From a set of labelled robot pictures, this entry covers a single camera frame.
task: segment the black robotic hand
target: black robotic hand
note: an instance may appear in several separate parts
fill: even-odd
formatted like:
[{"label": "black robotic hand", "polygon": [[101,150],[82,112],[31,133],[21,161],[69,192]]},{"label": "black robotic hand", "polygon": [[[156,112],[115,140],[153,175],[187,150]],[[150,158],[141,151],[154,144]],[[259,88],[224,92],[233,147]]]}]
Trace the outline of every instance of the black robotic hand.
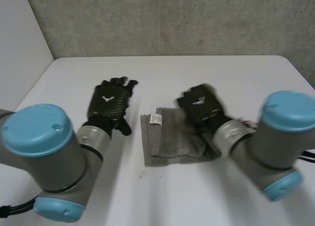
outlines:
[{"label": "black robotic hand", "polygon": [[132,89],[138,84],[127,77],[112,78],[95,87],[88,109],[88,121],[84,125],[101,126],[109,135],[112,129],[118,129],[123,135],[131,134],[131,128],[124,119]]},{"label": "black robotic hand", "polygon": [[199,132],[215,132],[221,124],[230,119],[225,116],[222,104],[218,101],[214,89],[208,84],[201,84],[185,91],[177,102]]}]

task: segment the gray wall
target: gray wall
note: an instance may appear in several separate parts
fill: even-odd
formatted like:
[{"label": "gray wall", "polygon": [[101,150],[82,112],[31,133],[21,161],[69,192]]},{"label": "gray wall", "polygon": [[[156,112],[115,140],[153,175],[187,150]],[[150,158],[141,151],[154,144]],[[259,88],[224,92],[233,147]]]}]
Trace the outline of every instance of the gray wall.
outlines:
[{"label": "gray wall", "polygon": [[315,0],[29,0],[55,59],[281,55],[315,86]]}]

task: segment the robot finger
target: robot finger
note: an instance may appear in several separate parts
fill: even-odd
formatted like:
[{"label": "robot finger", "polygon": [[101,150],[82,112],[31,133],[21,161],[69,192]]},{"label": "robot finger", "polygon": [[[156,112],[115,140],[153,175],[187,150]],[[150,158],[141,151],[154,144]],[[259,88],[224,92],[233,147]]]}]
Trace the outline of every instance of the robot finger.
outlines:
[{"label": "robot finger", "polygon": [[132,91],[133,87],[137,84],[138,84],[138,81],[130,80],[129,83],[126,85],[126,87],[128,88],[128,90]]}]

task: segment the white wall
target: white wall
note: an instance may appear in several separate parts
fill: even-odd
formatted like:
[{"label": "white wall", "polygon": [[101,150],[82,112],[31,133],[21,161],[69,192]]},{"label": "white wall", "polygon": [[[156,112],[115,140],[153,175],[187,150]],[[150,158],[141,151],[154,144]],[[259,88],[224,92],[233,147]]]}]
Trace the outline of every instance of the white wall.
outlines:
[{"label": "white wall", "polygon": [[52,61],[28,0],[0,0],[0,109],[14,110]]}]

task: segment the light blue joint cap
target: light blue joint cap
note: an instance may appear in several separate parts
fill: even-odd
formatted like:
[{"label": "light blue joint cap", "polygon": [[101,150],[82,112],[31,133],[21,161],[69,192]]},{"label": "light blue joint cap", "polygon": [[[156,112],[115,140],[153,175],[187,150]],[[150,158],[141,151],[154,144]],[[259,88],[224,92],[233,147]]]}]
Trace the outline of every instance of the light blue joint cap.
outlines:
[{"label": "light blue joint cap", "polygon": [[272,93],[263,106],[261,120],[280,131],[311,130],[315,128],[315,98],[293,91]]},{"label": "light blue joint cap", "polygon": [[261,192],[271,201],[284,198],[302,182],[302,175],[299,171],[288,174],[277,180],[273,184],[263,189]]},{"label": "light blue joint cap", "polygon": [[11,115],[1,129],[4,146],[23,157],[50,155],[73,135],[70,119],[53,104],[29,106]]},{"label": "light blue joint cap", "polygon": [[78,221],[85,209],[85,205],[74,201],[51,197],[37,197],[34,203],[34,211],[39,215],[66,223]]}]

